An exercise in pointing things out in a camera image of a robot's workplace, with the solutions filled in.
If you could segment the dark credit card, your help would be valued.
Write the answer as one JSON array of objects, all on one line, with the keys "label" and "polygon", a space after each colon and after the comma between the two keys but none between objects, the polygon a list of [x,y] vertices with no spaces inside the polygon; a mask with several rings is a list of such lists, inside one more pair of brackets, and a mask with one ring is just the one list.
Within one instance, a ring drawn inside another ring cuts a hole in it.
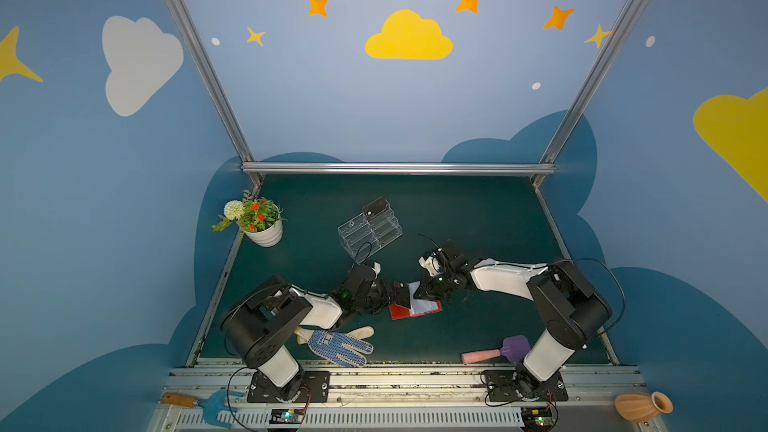
[{"label": "dark credit card", "polygon": [[363,216],[366,220],[372,221],[379,216],[384,216],[392,212],[390,203],[384,197],[379,197],[376,200],[368,203],[363,207]]},{"label": "dark credit card", "polygon": [[412,295],[408,284],[394,281],[392,285],[392,304],[404,309],[411,309]]}]

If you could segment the red card holder wallet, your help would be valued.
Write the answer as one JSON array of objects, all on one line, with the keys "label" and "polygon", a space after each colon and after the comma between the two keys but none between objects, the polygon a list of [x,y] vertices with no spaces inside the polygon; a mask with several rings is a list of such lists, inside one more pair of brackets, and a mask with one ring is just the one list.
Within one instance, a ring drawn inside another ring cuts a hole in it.
[{"label": "red card holder wallet", "polygon": [[415,292],[419,286],[419,282],[410,282],[407,284],[409,303],[407,307],[397,303],[393,303],[389,306],[390,317],[393,321],[435,314],[443,310],[442,304],[439,301],[416,299]]}]

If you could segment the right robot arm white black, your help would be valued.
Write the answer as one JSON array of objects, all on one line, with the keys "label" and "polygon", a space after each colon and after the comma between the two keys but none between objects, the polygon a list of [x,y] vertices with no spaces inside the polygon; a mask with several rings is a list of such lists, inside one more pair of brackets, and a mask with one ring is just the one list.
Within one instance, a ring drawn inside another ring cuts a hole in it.
[{"label": "right robot arm white black", "polygon": [[520,264],[470,261],[452,241],[419,258],[424,275],[414,297],[441,301],[460,289],[499,292],[527,299],[545,326],[518,362],[517,383],[533,388],[551,379],[567,360],[598,334],[613,311],[574,259]]}]

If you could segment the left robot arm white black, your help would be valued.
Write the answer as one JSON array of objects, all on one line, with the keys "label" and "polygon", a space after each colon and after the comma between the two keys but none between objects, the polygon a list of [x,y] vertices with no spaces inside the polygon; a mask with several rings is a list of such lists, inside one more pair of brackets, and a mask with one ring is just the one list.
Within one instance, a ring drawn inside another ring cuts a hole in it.
[{"label": "left robot arm white black", "polygon": [[381,277],[378,264],[354,265],[330,293],[313,293],[274,275],[228,311],[220,329],[243,363],[282,396],[297,393],[303,369],[286,343],[298,338],[318,357],[337,366],[367,364],[370,328],[344,333],[341,327],[364,313],[410,305],[408,287]]}]

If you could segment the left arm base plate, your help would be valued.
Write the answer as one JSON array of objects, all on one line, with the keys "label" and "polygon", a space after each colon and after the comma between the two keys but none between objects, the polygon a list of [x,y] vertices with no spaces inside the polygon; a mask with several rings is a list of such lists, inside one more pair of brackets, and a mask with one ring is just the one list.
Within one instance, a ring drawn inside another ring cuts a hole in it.
[{"label": "left arm base plate", "polygon": [[276,386],[266,375],[256,371],[247,394],[248,403],[326,403],[330,373],[325,371],[299,372],[284,386]]}]

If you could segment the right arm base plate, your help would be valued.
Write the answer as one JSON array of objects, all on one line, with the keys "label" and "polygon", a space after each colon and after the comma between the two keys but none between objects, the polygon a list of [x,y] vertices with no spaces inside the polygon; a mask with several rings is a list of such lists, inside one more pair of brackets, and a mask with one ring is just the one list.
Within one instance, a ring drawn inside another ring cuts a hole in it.
[{"label": "right arm base plate", "polygon": [[546,381],[522,369],[486,369],[480,375],[489,403],[561,402],[569,399],[564,381],[556,372]]}]

